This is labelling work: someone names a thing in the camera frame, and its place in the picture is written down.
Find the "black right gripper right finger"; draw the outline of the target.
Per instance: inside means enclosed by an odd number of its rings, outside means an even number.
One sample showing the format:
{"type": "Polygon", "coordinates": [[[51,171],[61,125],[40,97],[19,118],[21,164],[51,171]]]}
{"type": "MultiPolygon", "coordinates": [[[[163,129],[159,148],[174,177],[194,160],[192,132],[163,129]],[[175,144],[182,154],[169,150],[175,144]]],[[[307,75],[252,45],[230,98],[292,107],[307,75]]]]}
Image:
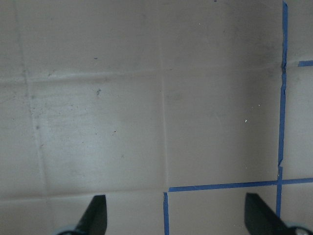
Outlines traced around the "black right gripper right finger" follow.
{"type": "Polygon", "coordinates": [[[288,229],[256,193],[246,194],[245,226],[250,235],[282,235],[288,229]]]}

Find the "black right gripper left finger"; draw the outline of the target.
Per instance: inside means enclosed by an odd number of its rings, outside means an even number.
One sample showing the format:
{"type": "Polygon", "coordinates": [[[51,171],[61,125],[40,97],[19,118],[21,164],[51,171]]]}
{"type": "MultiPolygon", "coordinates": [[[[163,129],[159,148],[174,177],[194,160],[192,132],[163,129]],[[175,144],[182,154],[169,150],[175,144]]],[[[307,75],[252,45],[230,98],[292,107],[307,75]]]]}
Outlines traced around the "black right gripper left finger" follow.
{"type": "Polygon", "coordinates": [[[104,235],[107,230],[108,216],[105,195],[92,198],[83,216],[76,225],[80,235],[104,235]]]}

